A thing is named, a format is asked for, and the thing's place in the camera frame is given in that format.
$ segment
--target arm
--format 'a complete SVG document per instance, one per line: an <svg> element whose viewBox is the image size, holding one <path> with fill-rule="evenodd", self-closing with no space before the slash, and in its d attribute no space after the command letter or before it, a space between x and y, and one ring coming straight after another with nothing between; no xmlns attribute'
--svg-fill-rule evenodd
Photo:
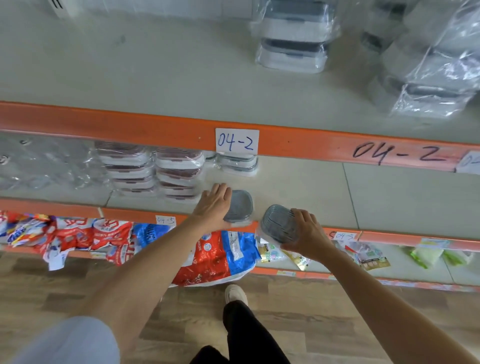
<svg viewBox="0 0 480 364"><path fill-rule="evenodd" d="M122 265L75 315L96 317L107 324L123 354L138 337L153 309L175 278L197 241L227 229L231 188L215 184L204 191L193 213L178 227L151 243Z"/></svg>
<svg viewBox="0 0 480 364"><path fill-rule="evenodd" d="M299 231L291 250L326 266L395 364L479 361L429 319L383 286L328 239L315 215L293 210Z"/></svg>

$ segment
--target forearm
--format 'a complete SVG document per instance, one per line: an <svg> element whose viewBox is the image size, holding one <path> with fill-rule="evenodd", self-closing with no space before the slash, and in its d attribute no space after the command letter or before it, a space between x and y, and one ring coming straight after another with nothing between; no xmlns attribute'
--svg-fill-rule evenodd
<svg viewBox="0 0 480 364"><path fill-rule="evenodd" d="M202 234L200 222L186 220L122 265L76 314L105 322L124 352Z"/></svg>
<svg viewBox="0 0 480 364"><path fill-rule="evenodd" d="M318 260L332 272L395 364L476 363L429 319L333 248Z"/></svg>

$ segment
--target hand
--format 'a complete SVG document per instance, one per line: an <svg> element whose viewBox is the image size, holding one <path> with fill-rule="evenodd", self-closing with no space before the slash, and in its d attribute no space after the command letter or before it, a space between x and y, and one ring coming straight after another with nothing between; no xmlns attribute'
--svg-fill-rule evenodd
<svg viewBox="0 0 480 364"><path fill-rule="evenodd" d="M229 229L231 224L223 218L230 209L231 200L232 189L226 183L215 183L211 191L203 191L202 198L187 220L201 226L203 234Z"/></svg>
<svg viewBox="0 0 480 364"><path fill-rule="evenodd" d="M337 248L325 234L314 214L305 210L292 209L297 223L298 240L294 243L282 244L281 248L302 254L304 257L324 263L336 252Z"/></svg>

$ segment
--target shoe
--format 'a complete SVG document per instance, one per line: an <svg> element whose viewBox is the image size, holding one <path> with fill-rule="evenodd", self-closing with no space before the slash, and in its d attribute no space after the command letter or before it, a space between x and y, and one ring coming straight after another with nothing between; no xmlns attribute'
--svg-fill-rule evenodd
<svg viewBox="0 0 480 364"><path fill-rule="evenodd" d="M236 284L230 284L227 289L225 289L225 302L229 303L236 300L242 301L248 306L247 295L243 289Z"/></svg>

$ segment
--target wooden floor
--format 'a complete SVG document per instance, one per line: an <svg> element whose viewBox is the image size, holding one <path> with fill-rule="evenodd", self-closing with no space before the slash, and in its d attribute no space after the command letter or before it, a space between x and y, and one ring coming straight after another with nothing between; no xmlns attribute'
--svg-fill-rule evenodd
<svg viewBox="0 0 480 364"><path fill-rule="evenodd" d="M31 255L1 255L0 362L62 320L115 269L105 261L68 258L64 269L48 272ZM292 363L389 363L338 283L250 274L239 285ZM221 321L224 289L169 289L124 362L188 363L207 344L228 356ZM480 295L405 288L395 292L480 357Z"/></svg>

